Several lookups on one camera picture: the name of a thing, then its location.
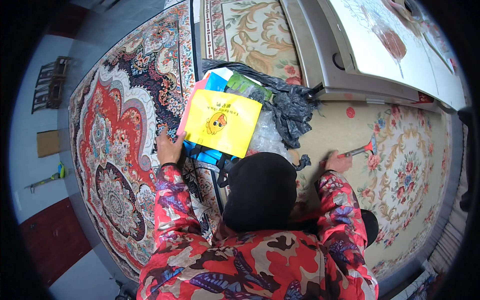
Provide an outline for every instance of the hand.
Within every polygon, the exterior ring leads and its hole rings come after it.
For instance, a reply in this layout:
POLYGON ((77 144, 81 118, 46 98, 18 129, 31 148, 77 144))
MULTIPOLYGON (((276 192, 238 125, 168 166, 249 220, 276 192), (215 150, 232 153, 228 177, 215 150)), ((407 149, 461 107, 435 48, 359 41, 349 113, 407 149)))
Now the hand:
POLYGON ((337 155, 337 150, 330 154, 327 162, 325 163, 325 170, 333 170, 343 174, 343 172, 348 171, 348 169, 352 167, 352 156, 338 158, 337 155))
POLYGON ((164 165, 166 163, 174 163, 176 164, 180 159, 181 148, 183 145, 183 140, 187 135, 187 132, 184 131, 178 135, 177 142, 172 143, 167 138, 168 127, 162 131, 162 133, 156 137, 156 157, 158 157, 158 161, 160 165, 164 165))

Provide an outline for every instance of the cartoon duck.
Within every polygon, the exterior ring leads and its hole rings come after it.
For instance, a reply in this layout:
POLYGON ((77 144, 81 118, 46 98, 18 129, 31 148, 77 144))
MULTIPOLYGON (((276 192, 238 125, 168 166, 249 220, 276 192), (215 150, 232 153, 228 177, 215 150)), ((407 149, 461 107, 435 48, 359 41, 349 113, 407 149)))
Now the cartoon duck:
POLYGON ((227 117, 221 112, 215 113, 211 118, 207 119, 207 133, 216 134, 227 124, 227 117))

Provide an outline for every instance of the beige floral rug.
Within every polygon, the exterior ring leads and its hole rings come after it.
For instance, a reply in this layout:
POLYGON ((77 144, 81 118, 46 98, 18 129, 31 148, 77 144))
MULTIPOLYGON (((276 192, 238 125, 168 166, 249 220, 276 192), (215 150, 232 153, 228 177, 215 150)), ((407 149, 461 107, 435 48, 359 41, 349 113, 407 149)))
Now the beige floral rug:
POLYGON ((302 84, 290 29, 280 2, 202 0, 202 57, 237 61, 302 84))
POLYGON ((451 161, 451 118, 422 109, 362 102, 329 102, 314 111, 313 130, 300 137, 298 153, 312 166, 298 172, 297 201, 318 205, 312 188, 318 162, 366 145, 376 133, 377 155, 353 157, 345 173, 361 208, 379 221, 365 261, 378 279, 411 260, 424 244, 444 198, 451 161))

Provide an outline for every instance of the person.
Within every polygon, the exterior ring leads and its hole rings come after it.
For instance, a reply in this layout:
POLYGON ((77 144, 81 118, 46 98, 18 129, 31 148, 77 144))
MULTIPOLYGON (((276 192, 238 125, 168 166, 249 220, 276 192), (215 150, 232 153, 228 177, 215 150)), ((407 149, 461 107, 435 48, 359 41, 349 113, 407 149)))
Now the person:
POLYGON ((342 173, 352 158, 334 151, 315 183, 314 234, 295 228, 296 172, 282 156, 257 153, 230 170, 230 194, 210 245, 200 234, 176 166, 186 133, 157 137, 156 251, 140 272, 137 299, 376 299, 365 265, 367 232, 342 173))

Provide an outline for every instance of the persian rug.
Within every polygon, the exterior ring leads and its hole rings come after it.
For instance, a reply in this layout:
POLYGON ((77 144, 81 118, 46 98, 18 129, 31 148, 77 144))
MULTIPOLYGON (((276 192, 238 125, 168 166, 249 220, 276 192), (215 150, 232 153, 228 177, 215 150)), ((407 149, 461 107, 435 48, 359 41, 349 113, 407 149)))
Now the persian rug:
MULTIPOLYGON (((170 6, 114 45, 70 98, 72 157, 86 209, 134 281, 154 251, 155 136, 168 126, 176 139, 196 81, 192 34, 191 3, 170 6)), ((202 203, 192 162, 185 166, 193 201, 202 203)))
POLYGON ((299 60, 278 0, 202 0, 202 57, 237 61, 302 84, 299 60))
POLYGON ((312 160, 298 172, 299 211, 319 204, 312 187, 317 163, 335 149, 366 145, 376 134, 377 155, 354 156, 345 177, 360 207, 378 218, 379 234, 365 262, 381 280, 413 259, 438 217, 450 170, 451 118, 398 105, 328 102, 314 111, 310 125, 297 149, 312 160))

